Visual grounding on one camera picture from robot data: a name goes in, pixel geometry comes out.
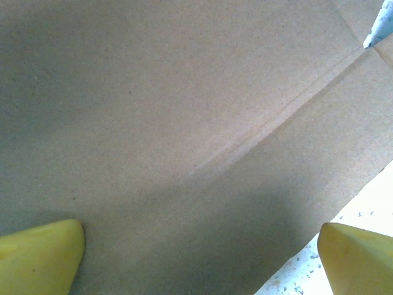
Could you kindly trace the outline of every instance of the cardboard box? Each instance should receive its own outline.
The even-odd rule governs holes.
[[[393,159],[367,1],[3,1],[0,234],[80,219],[73,294],[253,294]]]

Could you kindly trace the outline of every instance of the white surface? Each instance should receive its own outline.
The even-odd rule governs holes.
[[[364,40],[363,47],[373,47],[393,32],[393,1],[385,0],[371,28],[370,34]]]
[[[361,229],[393,236],[393,162],[371,180],[333,218]],[[316,235],[296,256],[277,271],[255,295],[332,295],[332,290],[317,252]]]

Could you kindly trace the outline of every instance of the brown cardboard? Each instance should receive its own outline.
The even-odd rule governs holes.
[[[393,158],[374,1],[3,1],[0,234],[73,294],[253,294]]]

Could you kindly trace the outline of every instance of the yellow plastic piece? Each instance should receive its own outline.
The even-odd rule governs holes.
[[[393,238],[325,223],[318,252],[334,295],[393,294]]]
[[[76,219],[0,237],[0,295],[67,295],[84,248]]]

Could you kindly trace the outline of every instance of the yellow object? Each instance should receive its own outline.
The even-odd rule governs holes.
[[[393,294],[393,238],[325,223],[318,252],[334,295]]]
[[[0,237],[0,295],[67,295],[84,248],[76,219]]]

